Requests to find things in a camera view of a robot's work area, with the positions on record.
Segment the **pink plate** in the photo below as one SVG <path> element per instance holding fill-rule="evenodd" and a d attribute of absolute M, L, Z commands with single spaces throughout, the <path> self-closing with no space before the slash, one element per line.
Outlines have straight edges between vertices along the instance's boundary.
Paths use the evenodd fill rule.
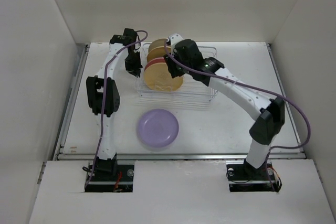
<path fill-rule="evenodd" d="M 151 65 L 156 64 L 156 63 L 166 63 L 166 62 L 165 62 L 164 57 L 154 58 L 146 64 L 144 69 L 146 70 L 148 67 L 150 67 Z"/>

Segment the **purple plate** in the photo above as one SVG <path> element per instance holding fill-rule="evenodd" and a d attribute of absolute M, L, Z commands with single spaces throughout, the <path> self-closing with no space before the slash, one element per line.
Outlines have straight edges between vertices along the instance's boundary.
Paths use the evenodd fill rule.
<path fill-rule="evenodd" d="M 153 109 L 143 113 L 136 127 L 141 143 L 150 148 L 169 146 L 177 138 L 179 129 L 175 115 L 165 109 Z"/>

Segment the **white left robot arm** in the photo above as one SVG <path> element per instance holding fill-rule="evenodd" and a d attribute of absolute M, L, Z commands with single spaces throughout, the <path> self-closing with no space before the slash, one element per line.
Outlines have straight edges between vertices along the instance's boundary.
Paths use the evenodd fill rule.
<path fill-rule="evenodd" d="M 95 157 L 92 167 L 88 169 L 88 183 L 98 175 L 105 180 L 112 180 L 117 176 L 117 151 L 112 130 L 121 99 L 115 77 L 123 63 L 126 72 L 137 78 L 140 76 L 140 47 L 136 45 L 140 45 L 143 39 L 140 39 L 139 33 L 139 30 L 126 28 L 122 35 L 113 35 L 103 66 L 93 77 L 86 79 L 88 105 L 100 127 Z"/>

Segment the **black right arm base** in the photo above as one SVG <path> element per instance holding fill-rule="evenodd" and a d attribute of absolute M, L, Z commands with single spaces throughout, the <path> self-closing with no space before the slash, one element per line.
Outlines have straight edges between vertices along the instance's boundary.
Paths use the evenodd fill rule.
<path fill-rule="evenodd" d="M 271 161 L 254 168 L 245 160 L 226 162 L 226 178 L 231 193 L 280 192 L 282 181 Z"/>

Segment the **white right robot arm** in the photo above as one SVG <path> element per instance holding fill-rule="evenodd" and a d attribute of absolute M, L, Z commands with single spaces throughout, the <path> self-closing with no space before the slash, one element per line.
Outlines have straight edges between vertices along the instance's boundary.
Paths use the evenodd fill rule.
<path fill-rule="evenodd" d="M 285 123 L 285 102 L 281 97 L 271 99 L 241 83 L 214 57 L 204 58 L 195 41 L 169 37 L 164 42 L 169 73 L 172 78 L 190 75 L 231 99 L 254 120 L 249 134 L 252 138 L 244 160 L 243 172 L 250 179 L 267 175 L 267 155 L 275 136 Z"/>

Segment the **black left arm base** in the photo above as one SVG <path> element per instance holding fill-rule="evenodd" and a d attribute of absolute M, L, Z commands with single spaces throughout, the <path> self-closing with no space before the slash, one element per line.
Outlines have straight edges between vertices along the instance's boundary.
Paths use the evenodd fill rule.
<path fill-rule="evenodd" d="M 134 164 L 120 164 L 117 160 L 98 159 L 92 164 L 83 166 L 86 172 L 84 189 L 86 193 L 131 193 L 133 192 Z"/>

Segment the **yellow plate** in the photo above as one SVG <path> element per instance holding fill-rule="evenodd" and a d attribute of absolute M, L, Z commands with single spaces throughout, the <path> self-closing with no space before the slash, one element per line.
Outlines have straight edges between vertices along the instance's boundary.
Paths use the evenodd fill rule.
<path fill-rule="evenodd" d="M 176 91 L 184 82 L 183 77 L 172 78 L 164 62 L 147 64 L 143 79 L 145 84 L 155 91 Z"/>

